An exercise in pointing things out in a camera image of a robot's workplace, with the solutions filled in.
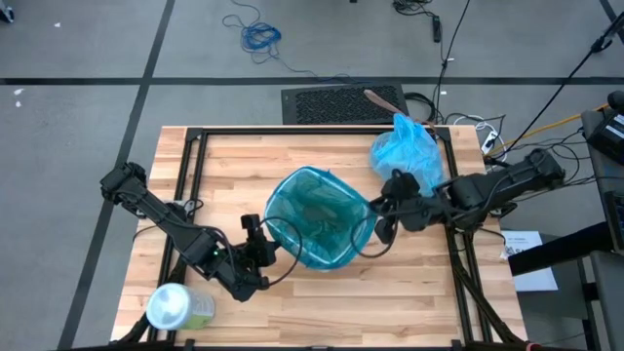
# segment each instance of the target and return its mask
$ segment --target wooden tabletop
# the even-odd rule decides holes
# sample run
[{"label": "wooden tabletop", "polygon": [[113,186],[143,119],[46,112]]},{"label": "wooden tabletop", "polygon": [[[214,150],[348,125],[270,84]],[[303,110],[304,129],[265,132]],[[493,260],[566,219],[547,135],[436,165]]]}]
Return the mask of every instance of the wooden tabletop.
[{"label": "wooden tabletop", "polygon": [[[449,128],[459,173],[482,173],[485,169],[474,128]],[[148,187],[163,200],[174,198],[185,132],[185,127],[165,127],[158,142]],[[381,179],[369,166],[373,140],[374,136],[359,135],[210,136],[200,187],[200,199],[206,206],[198,211],[195,222],[221,228],[233,244],[244,241],[240,216],[262,215],[280,180],[302,166],[331,170],[365,198],[375,198]],[[194,173],[198,142],[194,144],[183,199],[189,197]],[[142,220],[138,229],[151,224]],[[486,228],[499,230],[493,219],[487,221]],[[128,332],[144,312],[157,286],[164,243],[165,234],[159,229],[136,238],[112,339]],[[474,246],[487,299],[511,330],[526,338],[509,265],[500,258],[502,239],[478,232]],[[373,235],[365,251],[377,252],[381,247]],[[289,253],[278,250],[277,263],[262,271],[273,280],[292,263]],[[256,292],[243,303],[216,281],[207,282],[191,269],[185,284],[211,293],[216,313],[206,329],[179,331],[179,344],[194,338],[198,345],[227,346],[447,346],[451,339],[462,338],[442,225],[422,232],[400,227],[388,254],[377,259],[358,256],[335,271],[297,266],[285,281]],[[466,295],[479,339],[476,306],[470,294]]]}]

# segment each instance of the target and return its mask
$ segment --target floor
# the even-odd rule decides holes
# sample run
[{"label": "floor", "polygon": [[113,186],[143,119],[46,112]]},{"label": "floor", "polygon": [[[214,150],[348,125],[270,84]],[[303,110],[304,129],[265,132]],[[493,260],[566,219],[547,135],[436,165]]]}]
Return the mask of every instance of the floor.
[{"label": "floor", "polygon": [[[399,16],[390,0],[248,2],[283,32],[282,58],[297,69],[386,77],[405,92],[433,92],[440,48],[426,17]],[[445,47],[463,4],[427,6],[441,16]],[[227,1],[11,5],[16,22],[0,25],[0,339],[5,350],[104,344],[137,220],[103,204],[99,179],[117,161],[149,169],[164,125],[279,125],[280,91],[316,82],[276,61],[253,64],[238,30],[221,24],[227,14],[249,22],[253,13]],[[440,109],[505,113],[503,138],[517,136],[609,24],[609,11],[623,10],[624,0],[474,0],[453,46]],[[623,55],[616,38],[590,58],[536,126],[604,103],[624,82]],[[409,111],[427,113],[412,102]],[[575,150],[587,154],[584,145]],[[580,176],[591,173],[581,161]],[[502,225],[562,236],[602,219],[590,184],[523,202]],[[95,271],[83,271],[86,259],[97,263],[89,265]],[[582,332],[577,320],[539,308],[523,312],[532,340]],[[557,345],[585,347],[582,336]]]}]

